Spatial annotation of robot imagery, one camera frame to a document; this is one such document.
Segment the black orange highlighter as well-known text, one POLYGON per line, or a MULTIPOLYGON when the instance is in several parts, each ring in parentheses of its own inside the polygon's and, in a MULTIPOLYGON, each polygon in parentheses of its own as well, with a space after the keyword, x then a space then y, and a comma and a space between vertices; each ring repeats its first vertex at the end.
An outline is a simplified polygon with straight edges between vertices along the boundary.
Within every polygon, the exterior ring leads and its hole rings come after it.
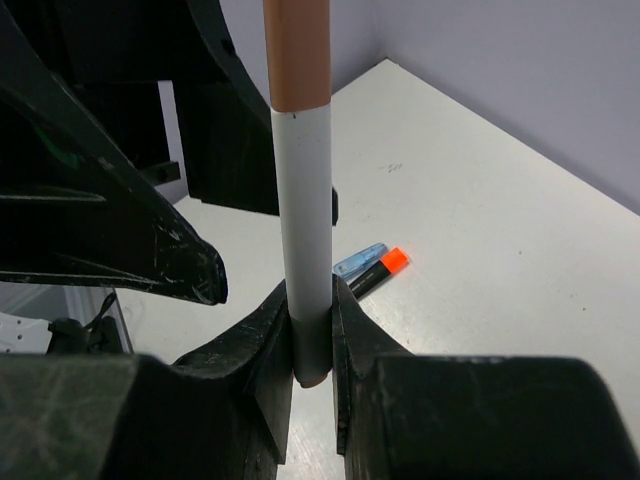
POLYGON ((360 300, 399 273, 409 263, 409 256, 400 248, 394 248, 352 281, 349 288, 354 297, 360 300))

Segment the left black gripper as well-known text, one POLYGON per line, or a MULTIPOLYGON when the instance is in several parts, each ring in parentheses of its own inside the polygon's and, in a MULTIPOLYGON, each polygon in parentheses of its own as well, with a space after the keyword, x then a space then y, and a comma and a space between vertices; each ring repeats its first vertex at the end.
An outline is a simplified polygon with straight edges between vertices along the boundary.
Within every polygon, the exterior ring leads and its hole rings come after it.
POLYGON ((219 253, 135 169, 169 159, 160 81, 192 197, 336 224, 330 4, 263 12, 268 99, 217 1, 22 1, 19 24, 2 9, 4 281, 226 301, 219 253))

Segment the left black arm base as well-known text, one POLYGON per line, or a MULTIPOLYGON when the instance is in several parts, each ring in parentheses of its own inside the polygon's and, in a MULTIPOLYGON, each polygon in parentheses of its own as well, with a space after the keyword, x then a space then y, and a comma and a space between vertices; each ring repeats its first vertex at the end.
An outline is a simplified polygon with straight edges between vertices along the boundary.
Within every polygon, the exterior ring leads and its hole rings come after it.
POLYGON ((133 346, 117 305, 115 292, 103 300, 98 313, 86 325, 59 318, 48 326, 47 354, 132 354, 133 346))

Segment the blue highlighter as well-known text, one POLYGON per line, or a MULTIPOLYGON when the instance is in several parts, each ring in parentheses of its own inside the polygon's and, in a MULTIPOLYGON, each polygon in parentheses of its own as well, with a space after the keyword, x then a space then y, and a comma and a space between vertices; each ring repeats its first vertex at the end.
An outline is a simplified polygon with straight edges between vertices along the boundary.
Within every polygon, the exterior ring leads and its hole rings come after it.
POLYGON ((373 244, 337 262, 333 266, 333 273, 343 280, 349 280, 362 274, 387 252, 388 247, 384 243, 373 244))

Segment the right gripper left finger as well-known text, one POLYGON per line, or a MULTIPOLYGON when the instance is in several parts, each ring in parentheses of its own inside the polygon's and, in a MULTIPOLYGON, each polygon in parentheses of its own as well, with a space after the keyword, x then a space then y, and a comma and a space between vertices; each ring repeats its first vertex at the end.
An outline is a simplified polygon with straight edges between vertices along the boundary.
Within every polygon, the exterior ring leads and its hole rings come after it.
POLYGON ((173 364, 1 358, 5 479, 272 479, 292 397, 286 292, 173 364))

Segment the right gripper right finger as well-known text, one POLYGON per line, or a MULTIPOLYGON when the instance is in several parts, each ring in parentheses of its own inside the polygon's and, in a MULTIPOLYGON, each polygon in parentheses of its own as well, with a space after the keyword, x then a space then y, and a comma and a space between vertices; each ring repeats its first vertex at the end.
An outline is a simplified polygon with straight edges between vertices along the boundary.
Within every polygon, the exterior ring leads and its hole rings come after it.
POLYGON ((337 451, 350 479, 635 479, 611 392, 568 357, 415 355, 333 282, 337 451))

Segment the brown pen cap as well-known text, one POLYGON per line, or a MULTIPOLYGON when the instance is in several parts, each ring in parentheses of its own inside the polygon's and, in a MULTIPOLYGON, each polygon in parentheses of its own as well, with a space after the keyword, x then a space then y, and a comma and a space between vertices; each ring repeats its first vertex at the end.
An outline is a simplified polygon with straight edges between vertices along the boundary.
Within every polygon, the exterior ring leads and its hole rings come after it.
POLYGON ((267 0, 263 3, 272 109, 297 112, 331 99, 330 3, 267 0))

